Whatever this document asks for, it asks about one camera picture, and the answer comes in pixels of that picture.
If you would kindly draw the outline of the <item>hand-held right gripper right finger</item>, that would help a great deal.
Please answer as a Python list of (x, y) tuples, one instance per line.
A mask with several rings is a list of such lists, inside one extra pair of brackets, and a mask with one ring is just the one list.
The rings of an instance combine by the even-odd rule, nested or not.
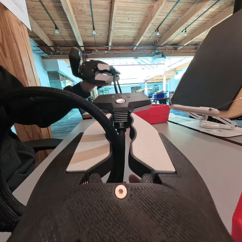
[(137, 176), (173, 174), (176, 169), (158, 131), (134, 113), (130, 114), (129, 168)]

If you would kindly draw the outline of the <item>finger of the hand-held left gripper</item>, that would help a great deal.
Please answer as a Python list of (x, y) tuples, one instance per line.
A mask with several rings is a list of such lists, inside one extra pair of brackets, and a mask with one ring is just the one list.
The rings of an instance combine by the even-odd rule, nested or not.
[(95, 73), (95, 85), (105, 86), (110, 85), (113, 82), (113, 75), (110, 73)]
[(115, 69), (112, 65), (98, 63), (97, 68), (100, 72), (103, 71), (110, 74), (120, 74), (120, 72), (117, 69)]

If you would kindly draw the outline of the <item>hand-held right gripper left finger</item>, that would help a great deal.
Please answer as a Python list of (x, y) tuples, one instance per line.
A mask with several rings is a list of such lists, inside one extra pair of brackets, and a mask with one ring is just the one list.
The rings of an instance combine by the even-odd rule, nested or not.
[(111, 168), (111, 142), (102, 126), (95, 121), (84, 131), (66, 172), (109, 173)]

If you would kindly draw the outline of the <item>red plastic bin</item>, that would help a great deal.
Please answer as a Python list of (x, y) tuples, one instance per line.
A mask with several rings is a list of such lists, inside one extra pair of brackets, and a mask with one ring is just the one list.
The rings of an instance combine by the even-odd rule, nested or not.
[(169, 113), (170, 108), (167, 104), (152, 104), (151, 108), (148, 110), (135, 112), (137, 116), (149, 124), (168, 122)]

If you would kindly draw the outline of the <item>black switch hub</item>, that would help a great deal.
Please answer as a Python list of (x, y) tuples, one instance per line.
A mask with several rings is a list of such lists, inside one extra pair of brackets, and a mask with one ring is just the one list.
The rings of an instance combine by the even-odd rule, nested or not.
[(112, 115), (113, 125), (118, 132), (130, 126), (131, 113), (148, 110), (152, 106), (151, 100), (141, 92), (100, 95), (93, 104)]

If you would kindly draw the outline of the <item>red bin with black divider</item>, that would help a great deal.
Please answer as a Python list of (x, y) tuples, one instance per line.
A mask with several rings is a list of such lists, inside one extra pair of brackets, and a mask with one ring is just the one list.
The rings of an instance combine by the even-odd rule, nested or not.
[(242, 194), (232, 217), (231, 236), (235, 242), (242, 241)]

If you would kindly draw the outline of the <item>person's left forearm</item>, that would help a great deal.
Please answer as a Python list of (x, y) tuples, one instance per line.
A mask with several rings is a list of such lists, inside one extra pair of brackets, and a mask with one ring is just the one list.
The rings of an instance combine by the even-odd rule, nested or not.
[[(0, 66), (0, 83), (1, 83), (1, 98), (7, 91), (12, 91), (16, 88), (24, 87), (23, 84), (11, 73), (9, 73), (4, 67)], [(84, 99), (90, 96), (89, 92), (85, 92), (82, 89), (80, 83), (74, 86), (67, 86), (65, 91), (77, 94)], [(8, 117), (14, 113), (23, 111), (19, 114), (15, 123), (22, 125), (37, 125), (40, 128), (46, 128), (53, 123), (62, 119), (72, 107), (66, 102), (54, 101), (53, 98), (47, 97), (27, 97), (18, 98), (11, 102), (4, 102), (4, 106), (1, 106), (0, 118), (1, 125), (5, 124)]]

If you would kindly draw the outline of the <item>grey desk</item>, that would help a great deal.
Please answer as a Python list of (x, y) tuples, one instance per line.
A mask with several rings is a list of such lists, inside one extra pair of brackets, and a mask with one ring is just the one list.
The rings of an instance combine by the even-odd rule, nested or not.
[[(13, 192), (24, 205), (50, 162), (95, 119), (81, 121), (32, 174)], [(153, 124), (193, 164), (206, 183), (219, 216), (231, 233), (241, 195), (241, 146), (171, 122)]]

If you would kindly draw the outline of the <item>person's left hand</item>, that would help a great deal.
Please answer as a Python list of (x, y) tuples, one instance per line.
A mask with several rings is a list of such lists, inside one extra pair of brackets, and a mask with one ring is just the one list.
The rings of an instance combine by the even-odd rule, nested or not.
[(95, 87), (97, 87), (97, 88), (102, 87), (101, 84), (94, 85), (94, 84), (88, 83), (84, 80), (82, 82), (80, 82), (80, 86), (84, 92), (91, 92)]

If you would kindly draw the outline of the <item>ceiling projector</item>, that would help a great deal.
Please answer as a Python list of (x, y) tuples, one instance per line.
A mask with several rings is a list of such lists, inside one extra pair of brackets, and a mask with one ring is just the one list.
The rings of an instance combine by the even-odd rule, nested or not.
[(166, 59), (166, 54), (163, 52), (158, 52), (153, 55), (152, 63), (155, 64), (155, 63), (165, 62), (165, 59)]

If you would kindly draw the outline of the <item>white board stand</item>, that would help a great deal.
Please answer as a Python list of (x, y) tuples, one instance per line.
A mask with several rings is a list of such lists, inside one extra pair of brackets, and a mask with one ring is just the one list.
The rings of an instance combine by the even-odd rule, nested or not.
[(177, 104), (169, 105), (169, 108), (182, 111), (195, 118), (195, 121), (185, 122), (182, 126), (222, 138), (242, 135), (242, 128), (238, 127), (236, 122), (228, 118), (222, 118), (218, 109), (211, 107), (190, 107)]

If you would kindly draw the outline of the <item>person's black clothing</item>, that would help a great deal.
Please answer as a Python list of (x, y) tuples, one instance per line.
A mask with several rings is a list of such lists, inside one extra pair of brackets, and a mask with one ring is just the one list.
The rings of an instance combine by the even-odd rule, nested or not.
[(11, 192), (14, 192), (34, 171), (34, 163), (34, 149), (21, 142), (10, 129), (1, 148), (1, 169)]

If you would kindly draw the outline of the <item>white paper notice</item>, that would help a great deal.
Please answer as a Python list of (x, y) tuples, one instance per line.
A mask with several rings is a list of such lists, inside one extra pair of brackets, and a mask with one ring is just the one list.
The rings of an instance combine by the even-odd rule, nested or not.
[(7, 9), (9, 9), (30, 31), (31, 25), (25, 0), (1, 0)]

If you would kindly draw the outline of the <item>wooden post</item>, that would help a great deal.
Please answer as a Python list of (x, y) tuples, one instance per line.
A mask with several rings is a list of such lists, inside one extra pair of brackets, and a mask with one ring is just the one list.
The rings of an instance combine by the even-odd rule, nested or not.
[[(41, 86), (27, 27), (2, 3), (0, 3), (0, 64), (24, 86)], [(21, 141), (53, 138), (51, 127), (14, 124)], [(36, 162), (41, 163), (53, 150), (36, 153)]]

